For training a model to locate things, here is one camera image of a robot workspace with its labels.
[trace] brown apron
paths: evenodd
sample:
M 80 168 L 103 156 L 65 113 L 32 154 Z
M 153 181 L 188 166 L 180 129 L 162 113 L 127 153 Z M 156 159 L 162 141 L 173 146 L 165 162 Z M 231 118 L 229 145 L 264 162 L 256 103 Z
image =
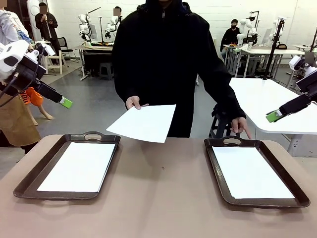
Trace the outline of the brown apron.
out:
M 11 96 L 4 94 L 0 99 L 0 105 L 10 98 Z M 0 108 L 0 130 L 14 146 L 31 145 L 41 140 L 20 97 L 15 97 Z

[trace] black jacket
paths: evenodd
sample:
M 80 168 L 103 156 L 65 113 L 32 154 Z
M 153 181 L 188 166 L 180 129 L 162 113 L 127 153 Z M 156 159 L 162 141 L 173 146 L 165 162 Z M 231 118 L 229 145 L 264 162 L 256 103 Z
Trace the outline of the black jacket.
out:
M 220 51 L 222 51 L 223 45 L 238 44 L 238 34 L 240 34 L 240 29 L 238 27 L 234 31 L 231 28 L 226 30 L 221 41 Z
M 231 119 L 245 117 L 229 86 L 231 75 L 217 56 L 209 24 L 184 8 L 181 0 L 165 11 L 159 1 L 147 0 L 128 15 L 118 28 L 112 57 L 115 88 L 124 102 L 139 96 L 141 105 L 177 105 L 171 129 L 190 133 L 197 74 Z
M 50 33 L 51 33 L 52 39 L 56 40 L 57 39 L 57 34 L 56 34 L 56 31 L 55 31 L 55 28 L 58 27 L 57 21 L 56 21 L 55 17 L 53 16 L 53 14 L 47 13 L 46 15 L 48 17 L 48 22 L 50 20 L 53 20 L 53 24 L 50 25 L 48 22 L 46 23 L 45 21 L 41 22 L 43 14 L 39 14 L 38 13 L 35 16 L 36 27 L 40 30 L 41 36 L 45 40 L 48 40 L 48 41 L 51 40 L 50 39 Z

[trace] sheet of paper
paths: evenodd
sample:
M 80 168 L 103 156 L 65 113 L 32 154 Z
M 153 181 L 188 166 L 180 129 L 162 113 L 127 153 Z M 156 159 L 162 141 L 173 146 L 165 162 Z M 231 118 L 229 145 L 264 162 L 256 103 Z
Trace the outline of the sheet of paper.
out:
M 164 143 L 176 105 L 148 106 L 128 110 L 107 131 L 129 138 Z
M 99 192 L 114 147 L 71 142 L 37 191 Z
M 236 199 L 294 198 L 256 148 L 212 147 Z

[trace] black stool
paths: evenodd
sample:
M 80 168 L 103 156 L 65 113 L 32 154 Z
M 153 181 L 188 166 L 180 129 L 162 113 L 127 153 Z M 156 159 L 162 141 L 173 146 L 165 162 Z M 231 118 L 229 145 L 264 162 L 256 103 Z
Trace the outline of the black stool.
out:
M 229 136 L 231 134 L 231 120 L 228 118 L 227 113 L 225 113 L 217 104 L 213 109 L 211 116 L 214 118 L 211 125 L 209 138 L 221 139 L 224 137 L 223 134 L 225 131 L 227 131 L 226 136 Z

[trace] dark brown serving tray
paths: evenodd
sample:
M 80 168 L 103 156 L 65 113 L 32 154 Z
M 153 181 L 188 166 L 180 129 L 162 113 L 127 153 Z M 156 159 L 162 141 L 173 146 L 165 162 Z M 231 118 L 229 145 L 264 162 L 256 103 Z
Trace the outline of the dark brown serving tray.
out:
M 98 135 L 100 139 L 87 138 Z M 120 142 L 120 136 L 104 135 L 99 132 L 91 131 L 81 135 L 63 135 L 52 149 L 40 160 L 40 162 L 29 172 L 29 174 L 21 181 L 15 188 L 13 194 L 20 198 L 32 198 L 41 200 L 90 200 L 98 196 L 98 192 L 46 192 L 37 191 L 47 175 L 54 168 L 61 156 L 71 142 L 80 143 L 101 143 L 101 144 L 115 144 L 110 163 L 106 169 L 106 173 L 111 165 L 114 154 Z
M 308 207 L 310 205 L 311 202 L 308 197 L 262 141 L 243 140 L 236 136 L 228 136 L 223 139 L 206 139 L 205 146 L 209 154 L 221 195 L 227 203 L 237 206 L 260 208 L 299 208 Z M 212 147 L 222 146 L 255 147 L 276 172 L 276 174 L 282 179 L 284 184 L 294 195 L 295 199 L 235 199 L 233 196 L 231 196 L 230 190 L 225 181 L 225 177 L 212 149 Z

